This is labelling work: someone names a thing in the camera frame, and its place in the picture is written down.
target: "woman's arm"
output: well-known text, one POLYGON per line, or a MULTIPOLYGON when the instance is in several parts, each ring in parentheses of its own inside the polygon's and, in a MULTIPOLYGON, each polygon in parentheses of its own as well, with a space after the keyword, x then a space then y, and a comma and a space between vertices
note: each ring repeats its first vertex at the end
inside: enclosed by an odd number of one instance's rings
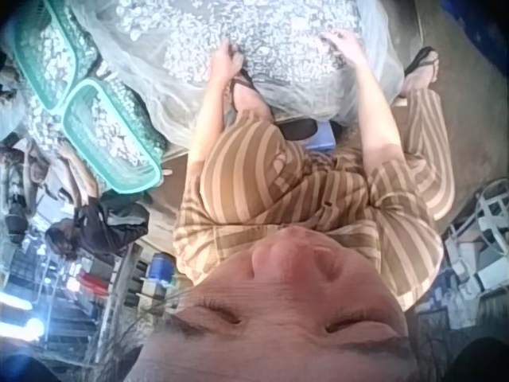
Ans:
MULTIPOLYGON (((91 174, 90 170, 84 165, 84 163, 81 161, 80 157, 78 157, 77 153, 74 151, 74 149, 71 147, 71 145, 68 142, 61 142, 60 143, 60 155, 64 157, 65 159, 68 159, 71 164, 76 168, 76 171, 78 171, 78 176, 81 178, 81 181, 84 184, 85 191, 87 192, 88 197, 99 197, 99 187, 97 185, 97 181, 95 180, 94 176, 91 174)), ((73 187, 72 182, 74 181, 76 188, 78 187, 76 184, 76 179, 72 175, 72 172, 70 172, 70 180, 71 181, 71 187, 73 187)))
POLYGON ((25 162, 23 163, 23 191, 25 193, 27 218, 32 218, 37 210, 37 190, 38 186, 30 177, 30 152, 33 148, 33 141, 30 139, 25 151, 25 162))
POLYGON ((72 173, 71 165, 69 165, 69 162, 65 159, 62 159, 62 163, 64 164, 65 173, 67 174, 69 185, 71 186, 71 194, 74 208, 80 209, 83 205, 83 202, 81 200, 80 187, 78 187, 78 184, 76 183, 76 179, 74 178, 74 174, 72 173))
POLYGON ((404 161, 398 127, 356 36, 352 32, 339 31, 325 33, 324 37, 356 70, 359 128, 366 175, 391 159, 404 161))
POLYGON ((223 131, 223 94, 231 79, 242 68, 243 56, 231 52, 228 40, 224 40, 210 60, 210 78, 203 105, 196 120, 188 154, 188 171, 193 164, 203 162, 223 131))

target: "plastic basket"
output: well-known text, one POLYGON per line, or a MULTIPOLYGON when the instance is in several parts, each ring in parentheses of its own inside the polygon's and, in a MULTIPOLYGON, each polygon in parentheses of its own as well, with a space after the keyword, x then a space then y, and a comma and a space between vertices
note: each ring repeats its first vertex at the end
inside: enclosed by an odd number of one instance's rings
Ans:
POLYGON ((116 87, 87 78, 71 92, 64 111, 64 132, 91 168, 118 193, 137 193, 154 187, 162 179, 159 163, 165 149, 164 138, 152 127, 148 116, 132 92, 122 97, 116 87), (95 121, 92 115, 94 98, 99 96, 108 113, 117 119, 126 136, 133 139, 144 161, 132 163, 110 155, 107 148, 98 144, 95 121))
POLYGON ((18 12, 14 23, 14 56, 30 86, 46 110, 58 111, 73 87, 88 73, 97 59, 97 48, 85 36, 64 0, 32 0, 18 12), (44 30, 53 27, 62 36, 70 56, 66 80, 54 83, 45 78, 44 30))

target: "blue bucket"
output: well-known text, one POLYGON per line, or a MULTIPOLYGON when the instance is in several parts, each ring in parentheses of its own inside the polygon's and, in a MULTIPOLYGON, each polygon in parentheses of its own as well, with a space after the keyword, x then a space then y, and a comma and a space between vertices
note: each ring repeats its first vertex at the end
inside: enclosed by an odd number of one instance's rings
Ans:
POLYGON ((174 273, 175 267, 172 260, 167 255, 156 253, 152 258, 152 263, 150 263, 147 279, 165 287, 171 283, 174 273))

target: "light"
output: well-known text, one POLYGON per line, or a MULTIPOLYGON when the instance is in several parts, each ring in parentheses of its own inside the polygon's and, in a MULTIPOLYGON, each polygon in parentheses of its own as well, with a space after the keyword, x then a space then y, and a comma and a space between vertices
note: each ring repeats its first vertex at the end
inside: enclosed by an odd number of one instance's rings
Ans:
POLYGON ((32 310, 30 301, 0 292, 0 302, 21 310, 32 310))
POLYGON ((67 280, 66 287, 71 292, 77 292, 80 290, 80 283, 74 277, 69 277, 69 280, 67 280))
POLYGON ((78 265, 76 265, 74 273, 72 273, 71 276, 76 277, 76 275, 78 275, 80 273, 80 271, 81 271, 81 264, 78 264, 78 265))
POLYGON ((25 331, 29 338, 38 339, 45 333, 45 324, 39 318, 30 318, 26 322, 25 331))
POLYGON ((35 341, 45 333, 45 324, 39 318, 30 318, 25 326, 0 322, 0 337, 9 337, 22 341, 35 341))

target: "closed eye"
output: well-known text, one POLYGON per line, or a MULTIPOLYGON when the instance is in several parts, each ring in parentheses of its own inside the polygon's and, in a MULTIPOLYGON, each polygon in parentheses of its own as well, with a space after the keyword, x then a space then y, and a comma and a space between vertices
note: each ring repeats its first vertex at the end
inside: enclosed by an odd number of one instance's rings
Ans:
POLYGON ((342 314, 334 322, 325 326, 327 333, 336 333, 343 329, 361 322, 387 322, 387 317, 382 311, 360 310, 351 314, 342 314))
POLYGON ((210 310, 220 316, 224 321, 228 322, 232 325, 238 325, 241 321, 239 317, 235 313, 233 313, 226 306, 221 306, 216 302, 212 302, 210 300, 205 300, 200 304, 201 307, 210 310))

